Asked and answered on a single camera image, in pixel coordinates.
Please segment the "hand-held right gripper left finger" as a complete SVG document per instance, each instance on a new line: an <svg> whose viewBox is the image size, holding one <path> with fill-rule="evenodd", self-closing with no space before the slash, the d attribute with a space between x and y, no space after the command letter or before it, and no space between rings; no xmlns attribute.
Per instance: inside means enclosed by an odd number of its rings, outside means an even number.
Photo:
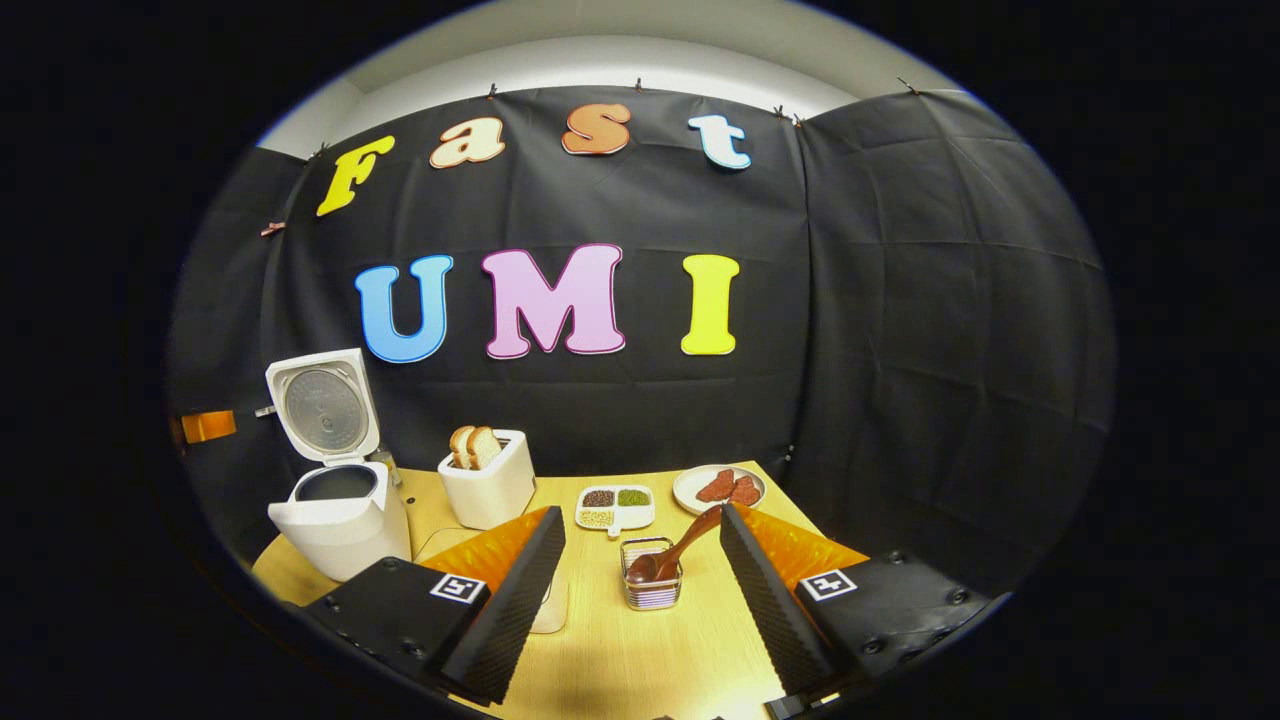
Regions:
<svg viewBox="0 0 1280 720"><path fill-rule="evenodd" d="M305 615L430 691L502 703L563 547L561 509L536 509L424 562L378 560Z"/></svg>

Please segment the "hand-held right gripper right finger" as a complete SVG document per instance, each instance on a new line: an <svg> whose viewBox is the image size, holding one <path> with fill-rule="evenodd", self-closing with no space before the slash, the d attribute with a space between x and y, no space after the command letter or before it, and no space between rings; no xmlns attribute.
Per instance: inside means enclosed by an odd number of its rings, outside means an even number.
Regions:
<svg viewBox="0 0 1280 720"><path fill-rule="evenodd" d="M869 694L923 667L1001 606L911 552L865 557L741 503L722 507L719 542L785 706Z"/></svg>

